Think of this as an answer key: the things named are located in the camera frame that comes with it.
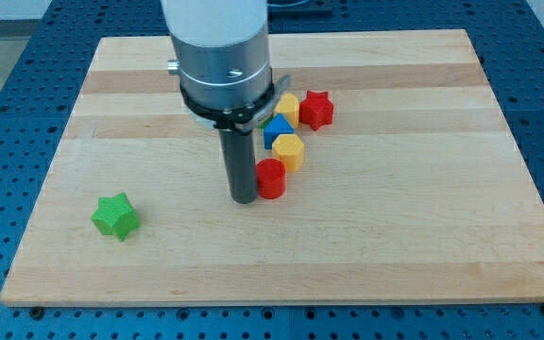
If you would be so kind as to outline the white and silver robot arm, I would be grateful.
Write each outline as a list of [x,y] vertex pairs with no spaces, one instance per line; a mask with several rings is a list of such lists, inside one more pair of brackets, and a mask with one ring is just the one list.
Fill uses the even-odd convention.
[[168,70],[199,121],[248,134],[290,86],[273,81],[265,0],[161,0],[174,45]]

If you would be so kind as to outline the green block behind arm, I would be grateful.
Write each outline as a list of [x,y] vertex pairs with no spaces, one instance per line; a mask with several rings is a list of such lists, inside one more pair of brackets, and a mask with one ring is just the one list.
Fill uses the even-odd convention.
[[258,125],[258,128],[260,129],[266,128],[266,126],[271,122],[272,119],[273,119],[273,116],[267,117],[261,124]]

